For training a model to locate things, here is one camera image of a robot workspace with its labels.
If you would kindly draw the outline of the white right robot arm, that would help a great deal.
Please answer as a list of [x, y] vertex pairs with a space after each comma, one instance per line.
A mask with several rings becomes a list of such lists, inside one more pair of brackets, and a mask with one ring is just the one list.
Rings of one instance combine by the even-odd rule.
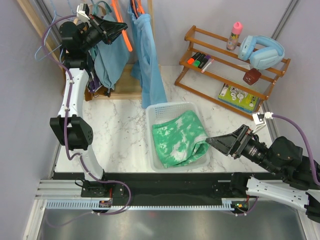
[[267, 147], [244, 124], [232, 133], [209, 137], [206, 142], [225, 156], [249, 159], [290, 187], [271, 186], [255, 176], [235, 172], [229, 184], [233, 196], [268, 198], [304, 212], [314, 222], [320, 221], [320, 201], [311, 194], [312, 190], [319, 191], [320, 187], [314, 181], [310, 160], [303, 155], [301, 147], [284, 136]]

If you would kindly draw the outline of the green tie-dye trousers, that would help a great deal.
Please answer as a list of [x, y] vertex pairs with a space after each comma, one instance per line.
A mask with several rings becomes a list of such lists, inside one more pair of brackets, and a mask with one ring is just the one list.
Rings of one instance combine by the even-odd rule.
[[151, 129], [155, 151], [164, 168], [184, 167], [202, 158], [209, 149], [208, 135], [192, 110]]

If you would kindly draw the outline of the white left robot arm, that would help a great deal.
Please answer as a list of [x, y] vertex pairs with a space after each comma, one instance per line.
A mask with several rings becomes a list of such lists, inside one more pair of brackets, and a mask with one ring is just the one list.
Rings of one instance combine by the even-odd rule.
[[[94, 14], [76, 14], [82, 20], [83, 27], [72, 21], [65, 21], [59, 28], [62, 46], [67, 50], [66, 62], [61, 66], [65, 70], [66, 82], [64, 97], [57, 117], [50, 119], [49, 125], [59, 143], [65, 147], [69, 160], [79, 158], [79, 163], [87, 181], [95, 181], [92, 191], [99, 197], [106, 196], [110, 185], [106, 173], [98, 163], [94, 153], [93, 130], [83, 119], [83, 100], [81, 97], [89, 80], [92, 78], [90, 49], [98, 43], [112, 44], [127, 29], [124, 22], [109, 21]], [[149, 105], [146, 110], [146, 129], [149, 159], [151, 168], [156, 172], [173, 173], [174, 171], [193, 170], [206, 166], [210, 161], [209, 153], [200, 154], [197, 148], [192, 149], [192, 162], [172, 167], [165, 167], [159, 159], [156, 143], [153, 138], [153, 125], [179, 117], [184, 112], [192, 112], [199, 120], [200, 112], [191, 102], [165, 102]]]

